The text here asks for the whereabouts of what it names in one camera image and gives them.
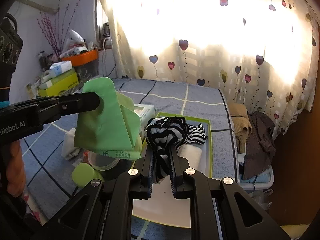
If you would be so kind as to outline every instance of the human hand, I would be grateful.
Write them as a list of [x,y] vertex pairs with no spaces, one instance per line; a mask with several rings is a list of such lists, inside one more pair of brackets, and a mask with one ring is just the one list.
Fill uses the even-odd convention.
[[10,144],[11,159],[7,167],[6,175],[8,180],[7,191],[13,197],[18,197],[26,185],[26,174],[22,160],[20,141]]

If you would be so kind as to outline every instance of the dark brown garment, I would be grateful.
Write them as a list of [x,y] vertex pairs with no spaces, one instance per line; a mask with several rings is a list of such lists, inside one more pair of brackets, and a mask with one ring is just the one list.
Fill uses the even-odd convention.
[[272,140],[274,122],[264,113],[249,114],[252,133],[247,138],[247,153],[244,157],[243,179],[250,179],[265,171],[276,153]]

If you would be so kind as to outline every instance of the black and white striped cloth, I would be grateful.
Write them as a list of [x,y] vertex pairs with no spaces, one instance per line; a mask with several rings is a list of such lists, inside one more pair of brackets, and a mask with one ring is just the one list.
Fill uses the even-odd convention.
[[204,144],[207,138],[202,124],[188,125],[184,117],[150,119],[145,129],[148,144],[154,150],[153,183],[160,183],[170,174],[169,157],[165,150],[174,144],[177,151],[184,144]]

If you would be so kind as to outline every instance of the tan sweater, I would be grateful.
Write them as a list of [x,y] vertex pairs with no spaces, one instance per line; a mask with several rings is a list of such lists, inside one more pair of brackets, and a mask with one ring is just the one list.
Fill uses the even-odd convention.
[[252,127],[248,118],[247,108],[242,104],[228,103],[231,119],[235,127],[235,136],[238,145],[238,153],[245,152],[245,142],[252,132]]

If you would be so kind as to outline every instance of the sunlight through curtain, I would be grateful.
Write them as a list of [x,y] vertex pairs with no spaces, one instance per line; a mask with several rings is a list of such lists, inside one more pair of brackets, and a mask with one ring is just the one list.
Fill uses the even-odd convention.
[[319,35],[304,0],[100,1],[118,76],[219,88],[275,136],[311,110]]

